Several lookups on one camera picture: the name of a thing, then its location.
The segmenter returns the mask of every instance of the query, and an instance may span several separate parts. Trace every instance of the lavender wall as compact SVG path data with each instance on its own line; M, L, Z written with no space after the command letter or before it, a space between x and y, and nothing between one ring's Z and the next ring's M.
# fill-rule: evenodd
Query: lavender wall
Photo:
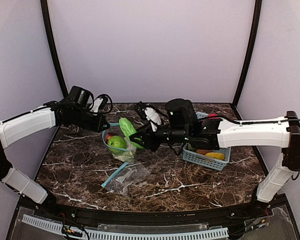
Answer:
M254 0L58 0L50 15L67 85L115 102L232 102Z
M61 98L40 1L0 0L0 120ZM6 150L8 159L33 178L54 131L15 143ZM18 199L0 183L0 240L6 238Z
M300 117L300 0L263 1L260 24L238 110L242 117L263 119L296 111ZM261 147L271 168L279 149ZM287 194L300 230L300 177Z

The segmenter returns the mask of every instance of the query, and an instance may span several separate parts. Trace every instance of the yellow toy fruit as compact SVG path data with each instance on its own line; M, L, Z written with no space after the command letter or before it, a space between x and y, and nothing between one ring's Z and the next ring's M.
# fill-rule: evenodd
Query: yellow toy fruit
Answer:
M218 160L225 160L225 155L223 153L220 152L208 152L206 154L207 157L209 158L214 158L214 159L218 159Z

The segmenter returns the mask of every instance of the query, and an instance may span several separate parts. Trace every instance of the robotic arm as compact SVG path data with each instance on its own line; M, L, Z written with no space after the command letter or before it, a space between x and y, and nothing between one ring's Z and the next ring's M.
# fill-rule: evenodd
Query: robotic arm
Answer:
M4 149L31 134L62 124L74 124L87 130L102 132L110 124L104 113L98 111L108 100L111 101L106 94L94 99L91 92L73 86L69 95L60 102L51 101L30 112L0 121L0 182L42 204L48 196L46 189L16 169L7 160Z
M151 126L130 136L130 140L155 152L160 144L191 144L193 148L219 150L234 146L275 146L282 149L275 166L257 187L255 203L269 203L289 178L300 171L300 119L294 111L286 116L235 121L226 116L197 118L192 103L181 98L165 105L169 124L158 121L159 114L151 106L139 102L135 109Z
M88 104L90 97L94 100L91 105ZM108 112L99 112L99 109L108 100L112 105L108 95L102 94L94 99L91 92L74 86L60 102L51 101L30 112L0 121L0 182L37 204L49 202L51 194L16 169L7 160L4 149L26 136L62 124L102 132L110 124L105 117ZM135 110L149 124L131 135L130 140L153 152L164 143L189 143L194 148L206 150L234 146L276 146L282 149L276 165L252 197L257 204L270 202L289 178L300 171L300 119L293 111L288 111L285 117L258 121L235 121L225 116L198 119L192 103L180 98L169 101L165 109L167 115L154 106L138 103ZM158 113L167 117L169 124L162 124Z

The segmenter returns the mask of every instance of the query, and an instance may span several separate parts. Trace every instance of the blue basket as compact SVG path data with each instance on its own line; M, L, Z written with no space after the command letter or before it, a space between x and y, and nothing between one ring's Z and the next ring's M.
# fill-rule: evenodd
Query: blue basket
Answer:
M198 119L204 118L208 116L208 114L203 112L197 112L196 113ZM225 165L229 163L230 161L230 153L231 153L231 147L229 148L220 148L220 150L214 150L214 153L222 153L224 154L225 158L224 160L219 160L213 157L208 157L193 151L188 150L188 145L185 145L183 147L183 156L182 159L186 160L188 162L198 164L210 169L215 169L221 171L224 169Z

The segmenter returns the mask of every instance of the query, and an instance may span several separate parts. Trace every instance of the gray cable tray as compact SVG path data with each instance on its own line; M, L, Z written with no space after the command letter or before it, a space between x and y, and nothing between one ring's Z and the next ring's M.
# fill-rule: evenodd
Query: gray cable tray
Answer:
M49 221L24 214L22 222L53 234L60 236L64 235L61 232L62 223L59 221ZM71 227L71 229L81 232L81 230L76 227ZM104 232L87 228L85 230L89 234L91 240L217 240L221 238L227 238L229 236L227 227L213 230L173 234L127 234ZM75 236L71 237L80 240L88 239L86 234L83 234L81 238Z

